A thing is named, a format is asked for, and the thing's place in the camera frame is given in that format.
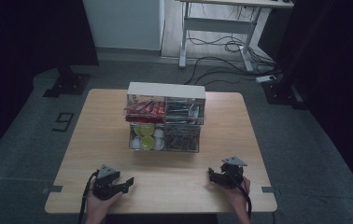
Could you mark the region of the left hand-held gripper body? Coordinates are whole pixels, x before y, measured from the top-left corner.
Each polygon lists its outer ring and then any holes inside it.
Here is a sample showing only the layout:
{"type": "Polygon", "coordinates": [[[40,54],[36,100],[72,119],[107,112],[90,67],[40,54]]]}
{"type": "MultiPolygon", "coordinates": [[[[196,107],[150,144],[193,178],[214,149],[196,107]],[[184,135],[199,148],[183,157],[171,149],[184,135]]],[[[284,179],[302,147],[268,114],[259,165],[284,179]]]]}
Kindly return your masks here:
{"type": "Polygon", "coordinates": [[[113,174],[115,174],[115,169],[103,164],[98,171],[98,174],[94,180],[92,193],[95,197],[100,200],[108,200],[114,196],[116,192],[116,186],[112,183],[113,174]]]}

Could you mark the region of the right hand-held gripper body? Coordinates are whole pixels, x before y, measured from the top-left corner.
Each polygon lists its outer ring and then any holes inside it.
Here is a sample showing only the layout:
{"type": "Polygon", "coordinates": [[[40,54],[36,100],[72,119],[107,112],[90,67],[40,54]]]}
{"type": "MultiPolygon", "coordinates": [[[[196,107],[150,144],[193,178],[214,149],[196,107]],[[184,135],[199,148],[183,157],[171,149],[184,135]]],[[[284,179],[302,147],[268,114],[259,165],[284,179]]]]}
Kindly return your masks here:
{"type": "Polygon", "coordinates": [[[225,186],[227,188],[236,188],[243,182],[244,167],[247,163],[233,156],[222,160],[220,169],[223,172],[225,186]]]}

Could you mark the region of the person's left hand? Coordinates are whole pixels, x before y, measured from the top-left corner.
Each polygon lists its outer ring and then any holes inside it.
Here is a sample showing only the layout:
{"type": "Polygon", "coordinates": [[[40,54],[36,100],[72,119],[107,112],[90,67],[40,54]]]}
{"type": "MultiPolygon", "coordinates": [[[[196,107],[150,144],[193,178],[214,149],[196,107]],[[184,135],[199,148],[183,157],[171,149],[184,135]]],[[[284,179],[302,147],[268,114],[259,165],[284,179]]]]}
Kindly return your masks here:
{"type": "Polygon", "coordinates": [[[122,197],[123,193],[118,192],[114,196],[112,196],[108,200],[100,200],[95,197],[92,193],[94,182],[91,182],[88,190],[87,195],[87,216],[88,217],[96,217],[96,218],[103,218],[106,216],[110,207],[122,197]]]}

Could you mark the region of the person's right hand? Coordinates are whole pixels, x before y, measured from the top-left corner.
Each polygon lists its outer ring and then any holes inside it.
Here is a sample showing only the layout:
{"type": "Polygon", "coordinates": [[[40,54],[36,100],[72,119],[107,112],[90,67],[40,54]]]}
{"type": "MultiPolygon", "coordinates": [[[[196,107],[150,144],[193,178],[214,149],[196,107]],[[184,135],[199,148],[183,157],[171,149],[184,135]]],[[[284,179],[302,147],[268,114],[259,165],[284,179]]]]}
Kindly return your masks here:
{"type": "MultiPolygon", "coordinates": [[[[243,182],[241,183],[241,188],[246,194],[250,192],[250,180],[245,176],[243,177],[243,182]]],[[[222,190],[226,195],[228,203],[231,205],[235,212],[237,211],[247,211],[247,197],[239,188],[235,189],[223,189],[222,190]]]]}

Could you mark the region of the pile of dark packets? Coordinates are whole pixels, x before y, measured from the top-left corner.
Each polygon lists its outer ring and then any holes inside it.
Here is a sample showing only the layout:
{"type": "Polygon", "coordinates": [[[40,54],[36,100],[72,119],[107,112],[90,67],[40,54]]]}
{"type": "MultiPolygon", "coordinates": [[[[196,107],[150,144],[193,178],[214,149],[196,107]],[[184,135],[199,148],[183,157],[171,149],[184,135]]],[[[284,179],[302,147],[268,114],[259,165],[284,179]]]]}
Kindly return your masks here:
{"type": "Polygon", "coordinates": [[[199,104],[168,103],[166,122],[169,124],[203,125],[204,115],[199,104]]]}

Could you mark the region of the pile of red packets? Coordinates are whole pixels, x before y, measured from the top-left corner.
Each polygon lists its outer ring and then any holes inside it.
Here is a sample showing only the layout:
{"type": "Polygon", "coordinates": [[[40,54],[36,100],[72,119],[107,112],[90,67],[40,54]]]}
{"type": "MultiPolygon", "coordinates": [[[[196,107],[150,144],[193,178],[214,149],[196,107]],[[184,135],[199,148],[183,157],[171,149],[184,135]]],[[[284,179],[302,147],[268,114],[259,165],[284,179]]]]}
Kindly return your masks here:
{"type": "Polygon", "coordinates": [[[149,100],[137,102],[124,108],[125,120],[140,123],[164,123],[165,102],[149,100]]]}

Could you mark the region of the black stand base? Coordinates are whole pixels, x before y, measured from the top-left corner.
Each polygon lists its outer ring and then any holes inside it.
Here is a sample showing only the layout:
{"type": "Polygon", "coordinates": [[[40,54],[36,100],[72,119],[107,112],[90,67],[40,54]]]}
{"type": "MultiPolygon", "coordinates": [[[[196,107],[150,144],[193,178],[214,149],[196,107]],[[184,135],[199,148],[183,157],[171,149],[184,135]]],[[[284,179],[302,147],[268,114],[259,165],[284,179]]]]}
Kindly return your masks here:
{"type": "Polygon", "coordinates": [[[261,84],[266,100],[271,105],[290,105],[294,109],[307,110],[304,98],[293,83],[284,79],[268,81],[261,84]]]}
{"type": "Polygon", "coordinates": [[[90,80],[89,74],[76,74],[69,65],[57,67],[59,77],[54,85],[47,89],[43,96],[49,98],[58,98],[61,94],[81,95],[90,80]]]}

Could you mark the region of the clear acrylic organizer white lid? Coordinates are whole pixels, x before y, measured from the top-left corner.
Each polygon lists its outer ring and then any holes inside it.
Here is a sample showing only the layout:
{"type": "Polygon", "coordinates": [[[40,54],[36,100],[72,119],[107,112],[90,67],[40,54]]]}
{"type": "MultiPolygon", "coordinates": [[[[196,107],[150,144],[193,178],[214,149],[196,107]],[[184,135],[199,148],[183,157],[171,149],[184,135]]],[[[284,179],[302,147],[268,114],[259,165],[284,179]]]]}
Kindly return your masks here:
{"type": "Polygon", "coordinates": [[[156,129],[165,129],[169,126],[184,126],[184,127],[200,127],[204,125],[189,125],[189,124],[169,124],[166,122],[166,105],[168,103],[189,103],[199,104],[203,110],[204,123],[205,123],[205,88],[203,86],[189,86],[178,84],[163,84],[163,83],[147,83],[147,82],[132,82],[129,84],[127,90],[127,103],[126,106],[132,105],[137,102],[145,102],[154,100],[157,102],[165,102],[165,122],[164,123],[140,123],[129,122],[130,124],[130,139],[129,148],[132,150],[144,150],[142,148],[133,149],[131,142],[142,135],[138,136],[134,133],[134,126],[142,124],[153,124],[156,129]]]}

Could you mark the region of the white power strip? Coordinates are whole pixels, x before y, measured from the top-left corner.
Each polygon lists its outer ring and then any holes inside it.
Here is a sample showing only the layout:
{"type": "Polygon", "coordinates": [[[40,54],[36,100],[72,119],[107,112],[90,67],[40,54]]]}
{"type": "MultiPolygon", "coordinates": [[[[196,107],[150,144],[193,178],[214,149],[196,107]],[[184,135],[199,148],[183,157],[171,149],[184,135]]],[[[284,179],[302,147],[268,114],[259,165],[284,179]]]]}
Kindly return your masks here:
{"type": "Polygon", "coordinates": [[[274,80],[276,80],[276,77],[274,75],[256,77],[257,83],[263,83],[263,82],[274,81],[274,80]]]}

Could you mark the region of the dark curtain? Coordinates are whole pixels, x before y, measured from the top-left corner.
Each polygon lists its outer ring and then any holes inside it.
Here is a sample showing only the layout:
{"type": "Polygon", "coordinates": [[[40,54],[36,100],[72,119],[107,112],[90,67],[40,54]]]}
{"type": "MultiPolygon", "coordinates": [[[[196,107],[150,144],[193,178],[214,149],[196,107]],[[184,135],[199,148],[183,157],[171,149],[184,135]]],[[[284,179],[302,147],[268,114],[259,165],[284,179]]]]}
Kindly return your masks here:
{"type": "Polygon", "coordinates": [[[353,173],[353,0],[293,0],[278,60],[353,173]]]}
{"type": "Polygon", "coordinates": [[[83,0],[0,0],[0,138],[36,75],[61,65],[97,64],[83,0]]]}

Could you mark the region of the white metal desk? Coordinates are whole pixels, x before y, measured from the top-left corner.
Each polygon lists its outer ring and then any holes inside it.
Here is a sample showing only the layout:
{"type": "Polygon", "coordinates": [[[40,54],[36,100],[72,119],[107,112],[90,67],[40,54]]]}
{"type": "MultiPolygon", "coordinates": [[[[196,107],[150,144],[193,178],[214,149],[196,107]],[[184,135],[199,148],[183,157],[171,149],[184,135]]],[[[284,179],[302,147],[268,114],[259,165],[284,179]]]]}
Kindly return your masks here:
{"type": "Polygon", "coordinates": [[[187,60],[187,33],[188,31],[215,32],[246,35],[246,41],[239,48],[243,63],[248,72],[253,72],[253,67],[248,58],[248,49],[256,25],[263,8],[288,8],[294,7],[291,0],[177,0],[185,4],[182,21],[182,40],[179,48],[180,68],[186,67],[187,60]],[[221,19],[195,18],[189,15],[191,4],[225,5],[238,7],[253,7],[253,18],[250,21],[230,21],[221,19]]]}

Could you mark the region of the white wall panel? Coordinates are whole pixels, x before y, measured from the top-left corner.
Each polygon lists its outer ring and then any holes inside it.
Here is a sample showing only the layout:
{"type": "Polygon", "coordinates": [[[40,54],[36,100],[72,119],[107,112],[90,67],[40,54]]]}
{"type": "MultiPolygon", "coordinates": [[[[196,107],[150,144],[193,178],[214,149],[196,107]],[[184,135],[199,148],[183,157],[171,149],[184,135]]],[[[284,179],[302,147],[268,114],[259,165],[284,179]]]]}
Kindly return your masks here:
{"type": "Polygon", "coordinates": [[[164,0],[83,0],[97,48],[160,50],[164,0]]]}

